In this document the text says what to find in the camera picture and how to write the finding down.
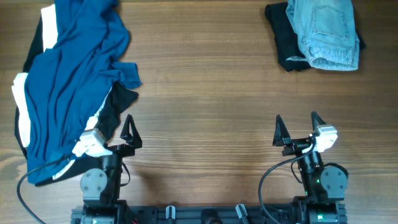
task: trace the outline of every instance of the clothing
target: clothing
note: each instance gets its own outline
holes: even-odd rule
[[[32,124],[28,171],[72,151],[114,82],[126,88],[141,84],[134,63],[115,62],[129,43],[112,9],[116,5],[115,0],[55,1],[57,43],[36,56],[25,82]],[[66,163],[34,172],[28,181],[48,179]]]
[[[305,56],[301,53],[297,43],[297,34],[286,16],[287,2],[270,4],[266,6],[266,17],[275,34],[275,44],[278,52],[278,63],[287,71],[305,70],[311,68],[307,61],[287,60],[291,57]]]
[[[298,47],[312,67],[358,69],[359,39],[350,0],[289,0],[286,14],[298,35]]]
[[[33,59],[36,57],[36,55],[43,53],[43,42],[42,42],[42,32],[43,32],[43,22],[42,22],[42,17],[40,17],[39,19],[39,24],[37,24],[36,27],[36,32],[34,35],[34,38],[32,40],[32,44],[30,45],[30,49],[29,49],[29,53],[27,54],[27,58],[26,61],[24,63],[24,66],[22,68],[22,72],[23,73],[27,73],[29,72],[32,64],[33,64]],[[20,97],[18,97],[18,101],[21,101],[20,99],[23,96],[23,99],[25,101],[25,103],[22,103],[23,105],[26,105],[26,100],[25,100],[25,91],[23,91],[24,89],[20,89],[20,88],[16,88],[15,91],[12,90],[12,94],[14,95],[14,98],[16,99],[17,102],[17,98],[15,97],[15,94],[18,93],[20,95]],[[22,115],[19,111],[18,108],[18,102],[17,102],[17,108],[15,111],[15,130],[14,130],[14,135],[17,139],[17,142],[19,144],[19,147],[22,150],[22,153],[24,154],[25,158],[27,158],[27,151],[25,149],[25,147],[27,145],[29,145],[30,142],[30,120],[29,122],[27,122],[25,125],[23,125],[23,128],[19,129],[19,117],[28,117],[29,119],[29,114],[27,114],[27,107],[23,106],[26,108],[26,111],[23,109]]]
[[[34,40],[30,46],[29,56],[25,62],[27,65],[24,69],[25,72],[30,70],[33,59],[36,55],[43,53],[45,49],[52,49],[52,47],[57,43],[58,32],[57,23],[55,22],[55,5],[53,4],[49,7],[45,7],[41,10],[41,12],[42,16],[40,17],[40,21],[37,26],[37,32],[35,33]],[[21,148],[27,147],[30,143],[30,119],[27,113],[24,91],[26,78],[27,73],[18,74],[14,80],[14,86],[12,86],[12,93],[14,94],[14,98],[17,102],[17,107],[20,108],[20,110],[25,109],[19,112],[21,114],[18,120],[19,136],[16,136],[17,139],[19,139],[19,142],[21,142]],[[104,98],[104,101],[98,111],[88,119],[85,130],[93,129],[97,124],[98,116],[104,107],[105,100],[106,97]]]

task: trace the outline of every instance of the black garment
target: black garment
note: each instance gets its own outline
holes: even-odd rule
[[[33,37],[32,44],[30,45],[29,53],[24,64],[22,72],[29,73],[30,68],[33,64],[33,59],[39,54],[43,53],[43,21],[40,16],[39,24],[36,28],[35,36]]]
[[[287,2],[269,4],[266,6],[266,17],[275,34],[275,44],[278,51],[278,63],[287,71],[301,71],[311,68],[306,61],[286,60],[289,57],[299,56],[305,58],[297,43],[297,34],[286,15]],[[359,39],[359,50],[366,47],[362,37],[356,32]]]
[[[120,114],[129,108],[132,102],[138,98],[138,93],[125,89],[116,82],[108,97],[106,98],[104,108],[99,112],[98,128],[106,140],[111,139],[114,130],[120,124]]]

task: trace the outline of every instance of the black cable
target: black cable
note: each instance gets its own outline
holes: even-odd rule
[[[59,159],[59,160],[57,160],[57,161],[50,162],[49,164],[46,164],[46,165],[43,165],[43,166],[41,166],[41,167],[32,169],[31,171],[29,171],[29,172],[27,172],[25,175],[23,175],[23,176],[21,177],[21,179],[19,179],[19,181],[18,181],[18,184],[17,184],[17,195],[18,195],[19,201],[20,201],[21,204],[24,206],[24,208],[27,210],[27,212],[29,212],[29,214],[32,215],[33,218],[35,218],[36,221],[38,221],[38,222],[41,223],[41,224],[45,224],[45,222],[43,222],[43,220],[41,220],[34,212],[32,212],[32,210],[26,205],[24,199],[22,199],[22,196],[21,196],[21,184],[22,184],[22,181],[24,181],[24,179],[25,179],[27,176],[31,175],[33,172],[36,172],[36,171],[41,170],[41,169],[43,169],[43,168],[45,168],[45,167],[48,167],[48,166],[57,164],[57,163],[59,163],[59,162],[62,162],[62,161],[64,161],[65,159],[70,158],[72,155],[73,155],[73,153],[71,153],[71,154],[67,155],[66,157],[63,157],[63,158],[61,158],[61,159]]]
[[[302,184],[303,182],[296,176],[296,173],[295,173],[294,170],[293,170],[293,164],[294,164],[295,162],[296,162],[296,161],[292,162],[292,165],[290,165],[290,169],[292,170],[293,176],[296,178],[297,182],[300,183],[300,184]]]
[[[298,160],[303,159],[304,157],[308,156],[309,154],[312,153],[312,151],[313,151],[314,148],[315,148],[315,138],[312,139],[312,147],[311,147],[311,149],[310,149],[308,152],[306,152],[304,155],[299,156],[299,157],[296,157],[296,158],[293,158],[293,159],[288,159],[288,160],[286,160],[286,161],[283,161],[283,162],[280,162],[280,163],[274,165],[273,167],[271,167],[271,168],[261,177],[260,184],[259,184],[259,200],[260,200],[260,205],[261,205],[261,208],[263,209],[263,211],[266,213],[266,215],[267,215],[275,224],[280,224],[280,223],[279,223],[274,217],[272,217],[272,216],[270,215],[270,213],[269,213],[269,212],[267,211],[267,209],[266,209],[266,206],[264,205],[264,202],[262,201],[261,188],[262,188],[262,183],[264,182],[264,179],[265,179],[265,178],[268,176],[268,174],[270,174],[274,169],[276,169],[276,168],[278,168],[278,167],[280,167],[280,166],[282,166],[282,165],[288,164],[288,163],[290,163],[290,162],[298,161]]]
[[[123,166],[124,169],[126,170],[126,173],[129,175],[129,181],[128,181],[127,183],[125,183],[125,184],[121,184],[120,187],[124,187],[124,186],[126,186],[127,184],[130,183],[130,172],[129,172],[129,169],[127,169],[127,166],[125,165],[124,162],[122,162],[122,166]]]

